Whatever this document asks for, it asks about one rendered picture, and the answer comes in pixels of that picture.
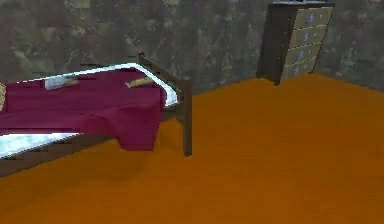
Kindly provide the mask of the pale patterned pillow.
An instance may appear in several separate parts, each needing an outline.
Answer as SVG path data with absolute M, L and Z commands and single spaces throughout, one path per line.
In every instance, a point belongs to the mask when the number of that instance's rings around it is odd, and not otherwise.
M 6 85 L 0 82 L 0 111 L 3 110 L 6 99 Z

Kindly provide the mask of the grey flat book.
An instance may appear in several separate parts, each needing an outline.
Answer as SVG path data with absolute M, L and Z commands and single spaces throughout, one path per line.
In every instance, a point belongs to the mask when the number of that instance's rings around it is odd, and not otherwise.
M 44 81 L 44 86 L 46 90 L 59 89 L 78 83 L 76 76 L 56 76 L 50 77 Z

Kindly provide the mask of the dark chest of drawers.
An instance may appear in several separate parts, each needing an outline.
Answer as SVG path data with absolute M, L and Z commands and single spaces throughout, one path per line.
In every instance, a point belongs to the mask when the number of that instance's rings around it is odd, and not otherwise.
M 336 3 L 280 0 L 268 5 L 257 78 L 275 86 L 314 71 Z

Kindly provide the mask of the tan flat book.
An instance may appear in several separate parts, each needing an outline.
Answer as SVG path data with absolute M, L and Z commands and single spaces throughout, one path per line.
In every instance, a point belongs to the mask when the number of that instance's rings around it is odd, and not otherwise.
M 125 83 L 125 85 L 128 88 L 137 88 L 144 85 L 151 85 L 153 83 L 154 83 L 153 79 L 151 79 L 150 77 L 145 77 L 145 78 L 139 78 L 132 81 L 128 81 Z

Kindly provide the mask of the dark wooden bed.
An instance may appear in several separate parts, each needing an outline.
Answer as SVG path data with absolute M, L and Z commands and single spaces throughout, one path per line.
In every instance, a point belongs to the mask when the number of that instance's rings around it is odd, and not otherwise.
M 155 73 L 155 76 L 176 89 L 177 100 L 165 106 L 162 120 L 176 118 L 183 128 L 183 152 L 192 154 L 192 84 L 188 78 L 181 79 L 148 59 L 143 52 L 136 56 L 138 65 Z M 86 148 L 112 140 L 110 136 L 75 134 L 60 137 L 48 143 L 29 146 L 26 150 L 12 152 L 0 157 L 0 178 L 53 161 Z

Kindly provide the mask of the crimson bed blanket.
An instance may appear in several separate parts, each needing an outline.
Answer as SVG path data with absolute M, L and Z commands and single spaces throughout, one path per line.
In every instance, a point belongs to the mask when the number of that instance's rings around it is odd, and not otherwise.
M 115 137 L 126 150 L 153 148 L 165 91 L 156 84 L 129 88 L 136 69 L 77 77 L 71 86 L 48 90 L 43 80 L 10 83 L 0 111 L 0 134 L 83 133 Z

